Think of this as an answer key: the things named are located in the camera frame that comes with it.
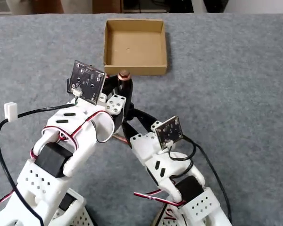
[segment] black wire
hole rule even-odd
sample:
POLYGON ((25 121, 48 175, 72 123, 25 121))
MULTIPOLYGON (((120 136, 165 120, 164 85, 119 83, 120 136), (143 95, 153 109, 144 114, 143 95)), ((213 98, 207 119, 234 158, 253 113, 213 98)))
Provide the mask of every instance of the black wire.
POLYGON ((185 174, 187 174, 187 172, 189 172, 190 169, 192 169, 192 167, 193 167, 193 165, 194 165, 193 160, 190 159, 190 161, 191 161, 191 163, 189 164, 189 166, 188 166, 182 173, 180 173, 180 174, 178 174, 178 175, 171 175, 171 176, 170 176, 170 179, 180 178, 180 177, 184 176, 185 174))
POLYGON ((224 196, 224 198, 225 198, 226 207, 227 207, 227 212, 228 212, 228 220, 230 221, 230 223, 232 223, 232 209, 231 209, 230 201, 229 201, 229 199, 228 199, 228 197, 227 197, 225 188, 223 187, 222 182, 221 182, 221 180, 220 180, 220 178, 219 178, 219 176, 218 176, 218 174, 217 174, 217 172, 216 172, 214 166, 212 165, 211 161, 209 160, 207 154, 204 152, 204 150, 202 149, 202 147, 200 147, 199 144, 196 144, 196 146, 197 146, 197 147, 199 148, 199 150, 201 151, 203 157, 206 159, 208 165, 210 166, 211 170, 213 171, 213 174, 214 174, 215 177, 216 177, 216 180, 217 180, 217 182, 218 182, 218 184, 219 184, 219 186, 220 186, 220 189, 221 189, 221 191, 222 191, 222 193, 223 193, 223 196, 224 196))
POLYGON ((192 153, 191 153, 190 155, 188 155, 187 157, 184 157, 184 158, 175 158, 175 157, 172 157, 172 156, 170 155, 170 153, 171 153, 171 148, 169 148, 168 154, 169 154, 170 159, 172 159, 172 160, 174 160, 174 161, 186 161, 186 160, 191 159, 191 158, 195 155, 197 148, 196 148, 196 144, 194 143, 194 141, 192 141, 192 140, 191 140, 190 138, 188 138, 186 135, 183 136, 183 139, 193 145, 193 151, 192 151, 192 153))
MULTIPOLYGON (((63 109, 63 108, 68 108, 68 107, 72 107, 75 106, 78 102, 78 99, 75 100, 74 104, 67 104, 67 105, 61 105, 61 106, 55 106, 55 107, 46 107, 46 108, 41 108, 41 109, 36 109, 36 110, 32 110, 32 111, 28 111, 28 112, 24 112, 18 115, 18 118, 30 115, 30 114, 35 114, 35 113, 40 113, 40 112, 48 112, 48 111, 54 111, 54 110, 58 110, 58 109, 63 109)), ((0 132, 2 127, 8 123, 8 119, 3 120, 0 123, 0 132)), ((16 195, 18 196, 19 200, 22 202, 22 204, 40 221, 40 225, 44 226, 44 222, 43 219, 41 218, 41 216, 39 214, 37 214, 32 207, 25 201, 25 199, 23 198, 23 196, 21 195, 21 193, 19 192, 13 178, 11 177, 9 170, 6 166, 6 163, 4 161, 4 158, 2 156, 2 151, 1 151, 1 147, 0 147, 0 163, 1 166, 4 170, 4 173, 6 175, 6 177, 8 178, 8 181, 11 185, 11 187, 13 188, 14 192, 16 193, 16 195)))

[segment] cardboard box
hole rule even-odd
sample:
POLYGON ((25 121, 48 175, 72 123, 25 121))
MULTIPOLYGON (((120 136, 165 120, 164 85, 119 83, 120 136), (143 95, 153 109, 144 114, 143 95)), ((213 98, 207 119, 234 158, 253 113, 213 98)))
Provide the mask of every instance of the cardboard box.
POLYGON ((132 75, 166 73, 166 34, 162 20, 108 19, 103 63, 107 74, 127 69, 132 75))

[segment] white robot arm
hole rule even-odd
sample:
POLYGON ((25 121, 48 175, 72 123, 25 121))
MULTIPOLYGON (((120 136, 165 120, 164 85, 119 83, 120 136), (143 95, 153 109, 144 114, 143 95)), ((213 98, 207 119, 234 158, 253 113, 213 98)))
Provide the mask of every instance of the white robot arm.
MULTIPOLYGON (((154 225, 231 226, 192 160, 171 159, 186 157, 183 153, 169 152, 170 148, 175 149, 177 140, 164 142, 166 148, 162 148, 157 129, 165 123, 134 109, 130 74, 120 72, 118 76, 105 78, 105 73, 75 62, 67 90, 76 98, 71 107, 60 109, 49 118, 17 179, 19 193, 42 222, 16 192, 11 192, 4 197, 10 199, 0 211, 0 226, 92 226, 84 207, 85 199, 70 189, 70 184, 97 144, 108 141, 121 127, 133 153, 158 185, 157 193, 169 194, 154 225), (128 124, 133 117, 146 125, 148 134, 139 134, 128 124), (188 177, 174 184, 173 178, 182 172, 188 177)), ((17 119, 17 106, 8 103, 5 113, 9 121, 17 119)), ((153 199, 150 195, 135 195, 153 199)))

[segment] gray felt surface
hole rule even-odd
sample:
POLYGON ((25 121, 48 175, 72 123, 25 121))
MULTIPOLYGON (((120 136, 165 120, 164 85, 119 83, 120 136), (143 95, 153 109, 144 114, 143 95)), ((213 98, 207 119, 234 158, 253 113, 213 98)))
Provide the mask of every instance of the gray felt surface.
MULTIPOLYGON (((105 20, 124 15, 0 17, 0 121, 3 104, 19 112, 70 99, 74 60, 102 65, 105 20)), ((283 226, 283 15, 125 15, 163 18, 169 69, 134 77, 135 106, 162 121, 179 115, 184 133, 210 156, 227 190, 235 226, 283 226)), ((2 151, 14 179, 52 113, 10 123, 2 151)), ((179 145, 188 153, 189 146, 179 145)), ((212 172, 195 164, 226 212, 212 172)), ((133 196, 155 184, 124 144, 111 140, 72 186, 99 226, 150 225, 160 208, 133 196)), ((0 166, 0 198, 10 185, 0 166)))

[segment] bracket hole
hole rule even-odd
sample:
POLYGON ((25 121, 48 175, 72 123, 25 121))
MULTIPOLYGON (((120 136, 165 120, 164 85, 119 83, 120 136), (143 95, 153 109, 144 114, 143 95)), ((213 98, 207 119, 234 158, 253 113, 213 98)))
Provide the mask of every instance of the bracket hole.
POLYGON ((56 123, 68 123, 68 120, 56 120, 56 123))

